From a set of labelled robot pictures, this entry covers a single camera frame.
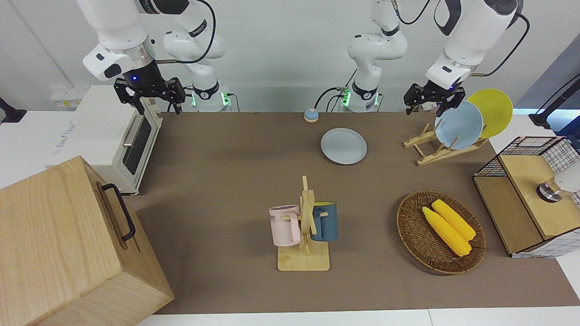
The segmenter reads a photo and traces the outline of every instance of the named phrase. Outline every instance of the woven tray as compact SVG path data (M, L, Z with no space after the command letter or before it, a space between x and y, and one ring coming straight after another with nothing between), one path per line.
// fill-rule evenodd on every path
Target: woven tray
M441 240L425 219L421 207L437 199L446 202L475 230L476 236L469 241L471 252L458 257ZM403 244L421 264L443 274L461 274L481 263L485 255L485 235L481 224L461 202L438 191L422 190L407 196L397 210L397 228Z

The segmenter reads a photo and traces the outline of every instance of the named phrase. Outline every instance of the plate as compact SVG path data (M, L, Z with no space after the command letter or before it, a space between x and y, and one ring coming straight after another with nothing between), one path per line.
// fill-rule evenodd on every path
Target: plate
M425 219L421 207L431 207L437 199L447 203L475 230L475 237L469 241L472 250L468 255L455 255ZM397 228L411 255L438 274L473 270L485 256L485 234L475 215L460 201L439 191L422 190L405 197L397 210Z
M502 132L509 125L513 115L513 104L509 97L498 89L482 89L469 96L468 102L481 112L485 129L482 138L489 138Z
M467 101L462 101L459 107L445 111L435 119L435 126L443 120L435 130L437 139L446 147L450 147L457 136L459 140L450 147L460 150L471 146L477 141L483 129L483 117L477 107Z
M327 131L320 141L322 152L338 164L355 164L367 154L367 143L356 131L336 128Z

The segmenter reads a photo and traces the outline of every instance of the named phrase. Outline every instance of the oven door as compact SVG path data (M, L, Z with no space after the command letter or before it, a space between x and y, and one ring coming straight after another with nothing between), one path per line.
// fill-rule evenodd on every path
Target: oven door
M131 180L135 187L135 192L139 190L139 184L143 177L143 172L147 166L149 155L153 149L153 144L157 138L159 127L154 122L150 110L144 110L143 115L136 115L133 118L129 131L123 141L125 148L122 160L119 162L120 170L127 180Z

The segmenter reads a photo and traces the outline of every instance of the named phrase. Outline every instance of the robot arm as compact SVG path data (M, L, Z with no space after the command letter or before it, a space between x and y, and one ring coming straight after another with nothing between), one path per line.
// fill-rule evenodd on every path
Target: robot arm
M178 62L184 63L191 72L194 92L192 106L199 111L218 112L230 105L230 102L225 87L218 81L208 59L223 57L226 44L220 35L209 30L208 22L198 6L197 0L190 0L189 7L175 16L175 22L183 30L167 32L163 44L165 50Z
M166 81L155 62L155 52L145 27L139 20L136 4L151 14L179 15L189 6L188 0L77 0L82 13L97 32L99 44L83 64L95 77L117 78L115 90L123 103L140 108L141 97L159 97L181 112L185 91L179 79ZM127 88L134 93L130 95Z
M390 0L373 1L371 18L381 33L355 35L348 47L349 56L357 63L347 101L348 108L354 112L366 112L374 105L382 74L374 62L399 59L407 51L407 39L399 30L399 20Z
M427 84L413 84L405 94L407 114L425 102L442 102L437 116L458 107L465 97L461 83L500 39L518 9L517 0L445 0L445 3L450 21L440 28L443 32L452 31L443 53L425 75Z

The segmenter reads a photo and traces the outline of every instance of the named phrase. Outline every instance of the pink mug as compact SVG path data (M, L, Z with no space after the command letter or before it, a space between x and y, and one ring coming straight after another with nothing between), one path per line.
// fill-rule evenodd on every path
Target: pink mug
M277 247L287 247L299 244L302 235L298 223L300 208L298 205L283 205L272 207L270 213L270 226L272 227L272 239Z

